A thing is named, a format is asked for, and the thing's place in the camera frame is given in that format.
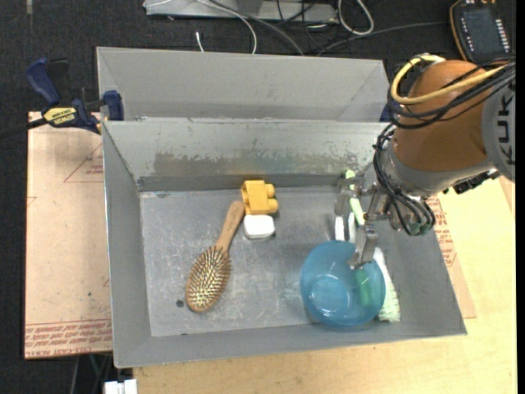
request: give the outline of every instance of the blue bowl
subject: blue bowl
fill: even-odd
[[[348,261],[355,246],[327,241],[304,261],[300,288],[304,306],[316,320],[338,327],[367,323],[385,301],[385,278],[375,261],[352,269]]]

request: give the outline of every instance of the gray metal bin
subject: gray metal bin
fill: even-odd
[[[176,65],[177,54],[172,56]],[[130,94],[120,91],[125,98]],[[126,103],[128,113],[134,112],[133,103]],[[117,367],[465,333],[434,233],[410,238],[388,223],[377,224],[378,244],[402,321],[334,329],[312,323],[304,310],[303,261],[315,245],[334,238],[335,183],[346,169],[362,171],[370,163],[383,128],[377,119],[199,118],[174,112],[103,125]],[[218,237],[228,205],[240,199],[240,187],[250,178],[276,186],[276,234],[252,241],[239,229],[226,291],[208,312],[191,312],[184,305],[189,270]]]

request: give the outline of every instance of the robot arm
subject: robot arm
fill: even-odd
[[[408,97],[397,83],[390,98],[404,107],[391,115],[381,165],[405,194],[433,195],[492,169],[514,179],[515,62],[488,70],[438,59]]]
[[[400,96],[400,81],[421,63],[427,65]],[[367,204],[354,266],[372,259],[374,221],[424,235],[435,222],[428,197],[450,187],[461,193],[500,174],[515,180],[515,77],[515,59],[477,66],[422,55],[399,71],[373,168],[354,186],[354,196]]]

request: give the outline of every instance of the green object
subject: green object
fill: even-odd
[[[359,288],[359,298],[362,306],[369,306],[372,303],[370,293],[370,277],[362,267],[354,270],[355,282]]]

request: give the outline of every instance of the cardboard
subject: cardboard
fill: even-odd
[[[28,132],[26,359],[112,349],[100,135]]]

